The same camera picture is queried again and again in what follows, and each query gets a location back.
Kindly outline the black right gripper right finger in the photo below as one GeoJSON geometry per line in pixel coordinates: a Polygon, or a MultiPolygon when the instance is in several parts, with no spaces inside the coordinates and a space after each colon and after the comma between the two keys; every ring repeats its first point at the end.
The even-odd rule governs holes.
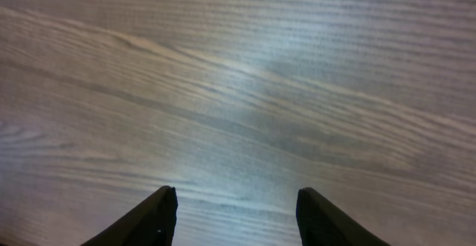
{"type": "Polygon", "coordinates": [[[389,246],[311,187],[298,191],[295,215],[303,246],[389,246]]]}

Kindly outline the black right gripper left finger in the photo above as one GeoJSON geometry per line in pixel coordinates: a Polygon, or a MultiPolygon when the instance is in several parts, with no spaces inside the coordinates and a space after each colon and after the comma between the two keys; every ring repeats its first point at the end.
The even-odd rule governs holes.
{"type": "Polygon", "coordinates": [[[176,189],[161,187],[84,246],[171,246],[177,222],[176,189]]]}

